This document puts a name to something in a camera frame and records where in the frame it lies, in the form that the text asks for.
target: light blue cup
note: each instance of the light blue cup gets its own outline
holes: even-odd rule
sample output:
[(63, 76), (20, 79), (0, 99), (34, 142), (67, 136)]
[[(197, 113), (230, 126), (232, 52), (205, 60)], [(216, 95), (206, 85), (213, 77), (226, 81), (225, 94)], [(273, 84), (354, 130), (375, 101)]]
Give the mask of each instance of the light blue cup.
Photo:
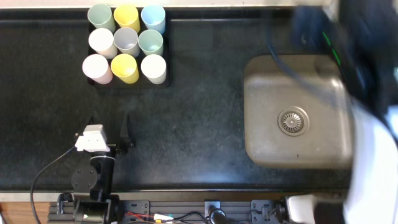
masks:
[(141, 11), (141, 19), (148, 29), (161, 34), (166, 30), (166, 12), (162, 6), (146, 6)]

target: plastic cup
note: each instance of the plastic cup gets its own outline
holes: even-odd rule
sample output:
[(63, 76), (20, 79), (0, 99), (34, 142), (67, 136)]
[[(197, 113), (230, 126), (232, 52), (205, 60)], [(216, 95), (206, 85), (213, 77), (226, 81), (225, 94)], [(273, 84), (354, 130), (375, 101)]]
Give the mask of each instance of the plastic cup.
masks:
[(112, 81), (112, 71), (106, 58), (99, 54), (88, 56), (82, 65), (83, 73), (99, 84), (107, 84)]
[(145, 55), (163, 54), (163, 37), (156, 30), (145, 30), (138, 37), (138, 44)]
[(160, 55), (148, 55), (141, 63), (142, 73), (153, 84), (162, 84), (166, 80), (166, 61)]
[(116, 26), (112, 17), (112, 10), (105, 4), (96, 4), (87, 12), (87, 18), (96, 28), (105, 28), (114, 32)]
[(88, 37), (88, 44), (100, 55), (112, 59), (118, 54), (118, 49), (113, 44), (113, 34), (105, 28), (94, 30)]
[(133, 84), (139, 78), (136, 59), (128, 54), (116, 56), (111, 62), (111, 70), (127, 84)]
[(124, 54), (137, 57), (139, 55), (138, 34), (132, 28), (120, 28), (113, 36), (115, 46)]
[(135, 6), (126, 4), (117, 7), (114, 10), (113, 17), (120, 27), (130, 27), (139, 33), (139, 16)]
[(166, 12), (162, 6), (146, 6), (141, 11), (141, 19), (148, 29), (161, 34), (166, 30)]

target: stainless steel sink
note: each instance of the stainless steel sink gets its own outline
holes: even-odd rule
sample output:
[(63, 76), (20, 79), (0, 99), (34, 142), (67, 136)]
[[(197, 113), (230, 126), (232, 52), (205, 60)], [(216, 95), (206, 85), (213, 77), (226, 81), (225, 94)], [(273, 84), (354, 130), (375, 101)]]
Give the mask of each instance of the stainless steel sink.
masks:
[(353, 119), (338, 68), (323, 55), (280, 59), (314, 88), (280, 71), (271, 56), (248, 63), (244, 128), (249, 157), (256, 164), (277, 168), (350, 167)]

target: countertop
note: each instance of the countertop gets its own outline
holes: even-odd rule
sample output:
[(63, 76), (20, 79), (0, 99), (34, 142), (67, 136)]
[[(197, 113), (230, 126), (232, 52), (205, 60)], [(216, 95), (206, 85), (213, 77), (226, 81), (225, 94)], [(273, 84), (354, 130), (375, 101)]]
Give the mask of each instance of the countertop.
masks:
[[(238, 17), (181, 11), (167, 11), (171, 85), (125, 92), (99, 92), (87, 83), (85, 10), (2, 16), (0, 190), (28, 190), (41, 168), (73, 146), (90, 116), (112, 137), (127, 114), (137, 146), (116, 158), (114, 191), (347, 189), (348, 170), (270, 169), (255, 165), (244, 149), (243, 69), (267, 54), (265, 23), (280, 54), (305, 53), (291, 44), (290, 14), (264, 20), (258, 10), (234, 10)], [(71, 190), (72, 172), (89, 159), (65, 156), (36, 189)]]

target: sink drain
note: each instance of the sink drain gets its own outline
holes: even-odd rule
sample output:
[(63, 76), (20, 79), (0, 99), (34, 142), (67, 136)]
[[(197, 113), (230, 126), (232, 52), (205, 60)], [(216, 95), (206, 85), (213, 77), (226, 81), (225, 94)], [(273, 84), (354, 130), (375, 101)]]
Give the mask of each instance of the sink drain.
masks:
[(303, 109), (294, 106), (280, 112), (278, 124), (285, 134), (298, 136), (307, 129), (309, 120)]

